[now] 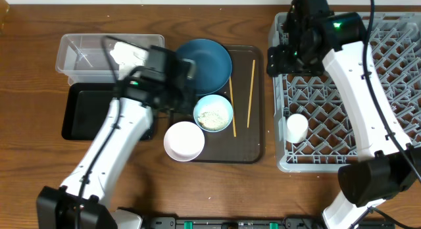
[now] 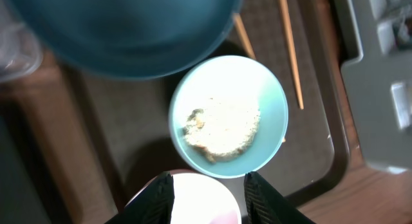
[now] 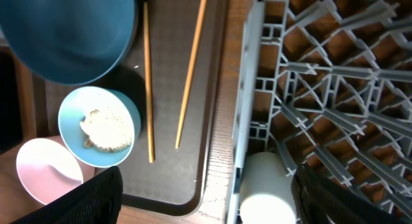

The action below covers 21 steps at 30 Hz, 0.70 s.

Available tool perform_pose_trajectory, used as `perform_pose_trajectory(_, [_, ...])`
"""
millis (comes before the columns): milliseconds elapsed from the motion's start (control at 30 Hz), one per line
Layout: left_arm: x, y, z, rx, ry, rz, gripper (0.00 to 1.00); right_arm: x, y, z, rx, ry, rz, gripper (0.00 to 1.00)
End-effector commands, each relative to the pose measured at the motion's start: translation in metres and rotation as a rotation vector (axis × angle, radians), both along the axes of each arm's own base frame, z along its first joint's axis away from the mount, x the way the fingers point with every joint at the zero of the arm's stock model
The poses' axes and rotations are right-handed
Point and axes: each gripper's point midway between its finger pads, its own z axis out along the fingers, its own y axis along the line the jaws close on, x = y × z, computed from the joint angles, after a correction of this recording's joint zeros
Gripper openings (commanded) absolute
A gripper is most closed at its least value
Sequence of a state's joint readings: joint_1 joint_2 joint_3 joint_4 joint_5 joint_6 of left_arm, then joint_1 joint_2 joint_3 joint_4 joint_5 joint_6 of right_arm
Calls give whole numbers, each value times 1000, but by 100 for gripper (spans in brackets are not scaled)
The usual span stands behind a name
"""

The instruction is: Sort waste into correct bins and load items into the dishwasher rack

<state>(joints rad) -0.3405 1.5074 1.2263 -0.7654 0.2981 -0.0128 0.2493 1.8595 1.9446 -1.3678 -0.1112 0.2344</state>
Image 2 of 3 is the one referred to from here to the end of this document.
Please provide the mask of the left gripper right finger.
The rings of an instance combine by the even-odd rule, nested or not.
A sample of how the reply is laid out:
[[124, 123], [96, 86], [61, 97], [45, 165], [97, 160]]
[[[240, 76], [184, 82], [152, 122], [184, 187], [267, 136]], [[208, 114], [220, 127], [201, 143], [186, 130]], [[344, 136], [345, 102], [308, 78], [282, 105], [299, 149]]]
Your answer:
[[252, 224], [315, 224], [292, 206], [257, 172], [244, 178], [248, 222]]

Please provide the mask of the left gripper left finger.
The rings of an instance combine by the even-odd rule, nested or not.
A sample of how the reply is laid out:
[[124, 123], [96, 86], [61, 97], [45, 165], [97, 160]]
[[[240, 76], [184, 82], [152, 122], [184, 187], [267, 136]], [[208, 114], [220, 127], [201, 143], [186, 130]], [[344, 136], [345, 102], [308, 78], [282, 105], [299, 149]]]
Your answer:
[[106, 224], [170, 224], [173, 204], [173, 177], [163, 172]]

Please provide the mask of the dark blue plate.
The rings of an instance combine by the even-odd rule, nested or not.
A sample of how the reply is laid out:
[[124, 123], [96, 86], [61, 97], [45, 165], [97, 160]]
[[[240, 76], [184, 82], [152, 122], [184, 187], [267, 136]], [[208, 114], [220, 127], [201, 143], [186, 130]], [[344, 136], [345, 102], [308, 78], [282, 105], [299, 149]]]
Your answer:
[[120, 79], [178, 73], [228, 36], [243, 0], [5, 0], [57, 58]]

